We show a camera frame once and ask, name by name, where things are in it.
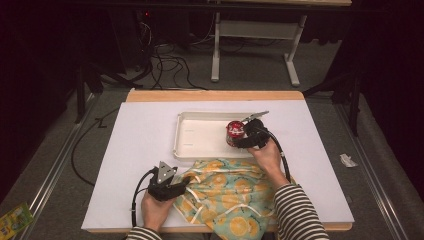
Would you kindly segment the white plastic tray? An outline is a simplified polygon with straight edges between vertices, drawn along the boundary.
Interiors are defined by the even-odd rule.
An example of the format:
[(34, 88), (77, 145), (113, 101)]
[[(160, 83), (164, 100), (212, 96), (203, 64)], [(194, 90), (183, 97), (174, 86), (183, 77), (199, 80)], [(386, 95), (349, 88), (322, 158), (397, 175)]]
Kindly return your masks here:
[(177, 117), (174, 157), (180, 161), (199, 159), (243, 159), (250, 154), (226, 142), (227, 125), (252, 112), (182, 112)]

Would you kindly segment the dark equipment box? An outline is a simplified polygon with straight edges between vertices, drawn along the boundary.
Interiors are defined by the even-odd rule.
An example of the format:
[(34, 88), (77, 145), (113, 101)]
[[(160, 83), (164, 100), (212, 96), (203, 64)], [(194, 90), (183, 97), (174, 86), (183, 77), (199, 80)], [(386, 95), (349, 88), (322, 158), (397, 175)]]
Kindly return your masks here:
[(152, 41), (149, 26), (137, 10), (110, 10), (109, 16), (124, 72), (140, 72), (148, 64), (148, 45)]

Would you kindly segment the red can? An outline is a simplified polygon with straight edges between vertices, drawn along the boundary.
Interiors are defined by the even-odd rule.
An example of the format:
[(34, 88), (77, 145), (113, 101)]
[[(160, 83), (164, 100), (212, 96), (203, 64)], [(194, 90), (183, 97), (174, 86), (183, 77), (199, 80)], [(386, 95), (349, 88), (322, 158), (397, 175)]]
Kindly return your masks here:
[(245, 137), (244, 123), (231, 121), (226, 126), (226, 142), (229, 146), (236, 147), (239, 140)]

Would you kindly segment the orange slice print cloth bag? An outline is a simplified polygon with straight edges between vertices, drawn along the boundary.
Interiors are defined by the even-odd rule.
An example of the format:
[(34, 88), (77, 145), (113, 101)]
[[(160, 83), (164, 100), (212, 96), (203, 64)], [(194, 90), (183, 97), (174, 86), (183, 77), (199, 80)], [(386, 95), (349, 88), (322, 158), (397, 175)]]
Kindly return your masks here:
[(251, 161), (197, 160), (174, 178), (187, 181), (174, 202), (190, 224), (204, 224), (223, 240), (260, 240), (275, 219), (275, 191)]

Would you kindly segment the person's right hand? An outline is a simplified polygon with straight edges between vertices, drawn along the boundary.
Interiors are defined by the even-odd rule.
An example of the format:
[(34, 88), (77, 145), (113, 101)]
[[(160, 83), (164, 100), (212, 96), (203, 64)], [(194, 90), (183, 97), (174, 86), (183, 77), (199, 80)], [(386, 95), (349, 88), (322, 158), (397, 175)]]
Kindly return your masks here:
[(247, 151), (254, 157), (275, 189), (289, 183), (281, 170), (279, 149), (272, 139), (269, 139), (266, 145), (260, 149), (248, 148)]

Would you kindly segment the white metal desk frame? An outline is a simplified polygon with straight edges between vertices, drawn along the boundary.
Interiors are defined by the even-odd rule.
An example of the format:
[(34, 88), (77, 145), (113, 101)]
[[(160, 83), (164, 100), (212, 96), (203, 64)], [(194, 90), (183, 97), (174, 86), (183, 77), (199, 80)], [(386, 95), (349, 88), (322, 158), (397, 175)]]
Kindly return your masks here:
[[(226, 3), (264, 4), (267, 7), (350, 7), (352, 0), (208, 0), (216, 6)], [(222, 37), (239, 37), (252, 39), (290, 40), (292, 45), (289, 52), (283, 54), (283, 60), (291, 81), (291, 85), (298, 87), (300, 81), (293, 62), (296, 50), (302, 36), (308, 15), (301, 14), (292, 22), (266, 22), (259, 20), (222, 20), (221, 13), (214, 14), (214, 51), (212, 55), (211, 81), (220, 79), (220, 39)]]

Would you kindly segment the metal floor rail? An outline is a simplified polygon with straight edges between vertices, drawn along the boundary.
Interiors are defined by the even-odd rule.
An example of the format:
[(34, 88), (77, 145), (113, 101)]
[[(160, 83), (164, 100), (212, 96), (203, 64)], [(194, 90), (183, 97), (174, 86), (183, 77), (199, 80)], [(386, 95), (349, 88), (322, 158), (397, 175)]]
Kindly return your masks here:
[(29, 226), (25, 227), (24, 230), (16, 237), (13, 237), (12, 240), (29, 239), (33, 228), (35, 227), (45, 205), (47, 204), (51, 194), (53, 193), (54, 188), (68, 162), (71, 150), (76, 144), (77, 137), (80, 135), (81, 130), (88, 119), (88, 116), (91, 114), (99, 98), (99, 94), (91, 93), (85, 100), (85, 113), (82, 115), (79, 122), (73, 125), (57, 157), (55, 158), (55, 161), (52, 164), (46, 178), (44, 179), (41, 187), (39, 188), (37, 194), (35, 195), (34, 199), (30, 204), (30, 210), (33, 213), (33, 222)]
[(400, 222), (398, 214), (390, 200), (388, 194), (384, 190), (380, 179), (378, 178), (369, 158), (363, 148), (360, 139), (353, 133), (349, 125), (348, 114), (342, 105), (336, 104), (334, 106), (337, 115), (341, 118), (341, 122), (348, 132), (349, 138), (358, 155), (358, 162), (363, 174), (365, 175), (366, 182), (372, 192), (373, 198), (381, 212), (381, 215), (388, 227), (393, 240), (410, 240), (406, 234), (403, 225)]

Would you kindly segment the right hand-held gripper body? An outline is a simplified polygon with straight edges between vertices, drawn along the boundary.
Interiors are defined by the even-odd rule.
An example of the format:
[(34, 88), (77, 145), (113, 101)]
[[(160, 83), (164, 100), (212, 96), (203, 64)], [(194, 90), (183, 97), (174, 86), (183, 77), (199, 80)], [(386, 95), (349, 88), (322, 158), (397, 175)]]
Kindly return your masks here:
[(256, 146), (262, 148), (266, 145), (266, 142), (270, 138), (268, 129), (264, 126), (260, 117), (268, 114), (268, 111), (253, 113), (250, 116), (244, 118), (242, 122), (245, 124), (251, 122), (253, 124), (253, 131), (251, 134), (246, 134), (246, 138), (253, 138), (256, 142)]

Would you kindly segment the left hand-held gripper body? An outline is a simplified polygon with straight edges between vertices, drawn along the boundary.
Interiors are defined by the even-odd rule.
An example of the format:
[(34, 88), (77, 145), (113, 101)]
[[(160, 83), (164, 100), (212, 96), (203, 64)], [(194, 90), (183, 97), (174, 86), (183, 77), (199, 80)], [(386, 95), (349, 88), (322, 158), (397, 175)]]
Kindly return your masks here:
[(148, 193), (158, 201), (172, 199), (170, 197), (170, 189), (178, 187), (177, 184), (172, 184), (177, 170), (177, 167), (170, 167), (165, 162), (160, 161), (159, 166), (153, 169), (153, 177), (148, 185)]

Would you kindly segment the green printed packet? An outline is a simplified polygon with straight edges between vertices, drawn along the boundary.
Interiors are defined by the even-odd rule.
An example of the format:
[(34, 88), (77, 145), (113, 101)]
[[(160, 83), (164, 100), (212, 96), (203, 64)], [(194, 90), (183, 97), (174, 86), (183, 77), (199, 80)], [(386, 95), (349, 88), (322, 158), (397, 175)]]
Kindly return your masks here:
[(0, 240), (10, 240), (34, 220), (27, 203), (21, 203), (0, 217)]

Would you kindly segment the black metal stand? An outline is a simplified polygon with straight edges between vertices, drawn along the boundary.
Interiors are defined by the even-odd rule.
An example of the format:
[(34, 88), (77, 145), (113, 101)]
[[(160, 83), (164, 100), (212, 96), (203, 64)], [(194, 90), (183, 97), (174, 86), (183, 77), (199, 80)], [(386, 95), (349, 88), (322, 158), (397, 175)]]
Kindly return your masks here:
[(95, 64), (89, 61), (82, 61), (79, 64), (79, 68), (76, 74), (76, 93), (77, 93), (77, 118), (76, 123), (81, 123), (83, 117), (86, 115), (86, 98), (85, 98), (85, 86), (90, 88), (92, 93), (103, 92), (103, 86), (100, 82), (100, 76), (106, 75), (111, 79), (123, 84), (130, 88), (136, 88), (136, 84), (126, 80), (120, 75), (102, 67), (101, 65)]
[(358, 73), (344, 73), (336, 77), (324, 80), (302, 92), (304, 97), (310, 97), (318, 92), (333, 91), (331, 100), (336, 104), (349, 104), (348, 126), (351, 132), (357, 136), (357, 119), (359, 113), (361, 76)]

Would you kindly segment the person's left hand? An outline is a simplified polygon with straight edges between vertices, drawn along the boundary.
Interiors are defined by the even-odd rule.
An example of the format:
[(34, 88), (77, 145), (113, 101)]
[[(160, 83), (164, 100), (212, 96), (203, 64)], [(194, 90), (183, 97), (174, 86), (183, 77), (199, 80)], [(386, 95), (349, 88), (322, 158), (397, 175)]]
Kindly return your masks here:
[(167, 220), (174, 202), (175, 198), (158, 201), (149, 193), (145, 193), (141, 202), (143, 226), (158, 232)]

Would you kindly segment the small white paper scrap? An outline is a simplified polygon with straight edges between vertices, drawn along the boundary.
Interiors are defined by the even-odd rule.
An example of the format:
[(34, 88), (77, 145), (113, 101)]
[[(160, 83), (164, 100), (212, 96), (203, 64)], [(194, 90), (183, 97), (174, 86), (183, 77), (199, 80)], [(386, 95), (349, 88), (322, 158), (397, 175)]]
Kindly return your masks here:
[(342, 164), (347, 167), (347, 168), (352, 168), (352, 167), (356, 167), (357, 163), (354, 162), (350, 156), (348, 156), (347, 154), (341, 154), (340, 155), (340, 161), (342, 162)]

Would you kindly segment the white table sheet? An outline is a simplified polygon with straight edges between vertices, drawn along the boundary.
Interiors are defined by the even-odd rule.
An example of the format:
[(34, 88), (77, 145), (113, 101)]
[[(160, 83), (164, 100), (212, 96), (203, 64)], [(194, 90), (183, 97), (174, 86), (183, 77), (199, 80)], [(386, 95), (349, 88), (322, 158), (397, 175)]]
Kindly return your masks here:
[(268, 111), (261, 117), (285, 153), (290, 173), (326, 226), (350, 229), (354, 218), (303, 100), (125, 102), (121, 105), (88, 206), (83, 229), (126, 232), (141, 177), (164, 161), (187, 170), (193, 161), (174, 157), (177, 117), (182, 112)]

